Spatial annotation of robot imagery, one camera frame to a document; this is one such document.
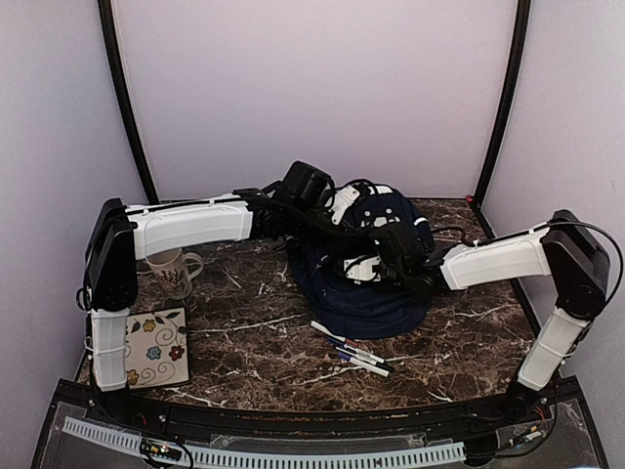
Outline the navy blue backpack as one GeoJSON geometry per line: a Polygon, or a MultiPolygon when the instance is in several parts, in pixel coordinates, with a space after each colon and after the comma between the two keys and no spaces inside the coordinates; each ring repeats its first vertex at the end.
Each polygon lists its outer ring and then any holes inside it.
{"type": "MultiPolygon", "coordinates": [[[[426,255],[435,250],[431,226],[418,208],[397,190],[354,180],[338,189],[330,207],[335,225],[363,228],[390,223],[409,226],[419,236],[426,255]]],[[[410,293],[400,273],[392,268],[388,279],[355,284],[340,272],[346,259],[378,255],[367,241],[289,240],[287,258],[294,278],[318,322],[332,333],[353,339],[395,337],[414,330],[425,319],[430,300],[410,293]]]]}

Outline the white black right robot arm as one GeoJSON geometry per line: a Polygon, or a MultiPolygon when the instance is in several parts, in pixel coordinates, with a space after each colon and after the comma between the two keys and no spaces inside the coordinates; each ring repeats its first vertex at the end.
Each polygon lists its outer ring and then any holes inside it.
{"type": "Polygon", "coordinates": [[[390,280],[420,300],[443,290],[516,281],[543,283],[554,303],[517,373],[520,385],[504,396],[498,414],[518,424],[534,411],[536,396],[574,354],[624,277],[624,252],[606,230],[558,210],[546,222],[513,234],[426,249],[399,223],[371,233],[373,252],[344,262],[354,282],[390,280]]]}

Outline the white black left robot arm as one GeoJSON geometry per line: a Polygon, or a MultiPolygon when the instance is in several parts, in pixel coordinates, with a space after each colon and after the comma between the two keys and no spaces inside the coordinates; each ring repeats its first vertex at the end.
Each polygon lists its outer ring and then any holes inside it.
{"type": "Polygon", "coordinates": [[[304,209],[259,189],[155,205],[107,200],[89,239],[76,293],[90,321],[87,343],[92,381],[104,392],[101,412],[117,426],[138,417],[137,403],[121,390],[127,386],[126,326],[139,294],[139,264],[214,242],[284,236],[363,241],[371,231],[333,224],[320,201],[304,209]]]}

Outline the red capped white marker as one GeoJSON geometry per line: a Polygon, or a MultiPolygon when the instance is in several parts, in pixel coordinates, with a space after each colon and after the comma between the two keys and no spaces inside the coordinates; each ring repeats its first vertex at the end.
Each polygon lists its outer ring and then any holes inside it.
{"type": "Polygon", "coordinates": [[[347,345],[354,346],[354,347],[356,346],[356,343],[352,341],[351,339],[332,333],[328,328],[326,328],[324,325],[322,325],[321,323],[315,320],[311,321],[311,327],[325,334],[326,336],[334,339],[335,341],[338,341],[339,343],[347,344],[347,345]]]}

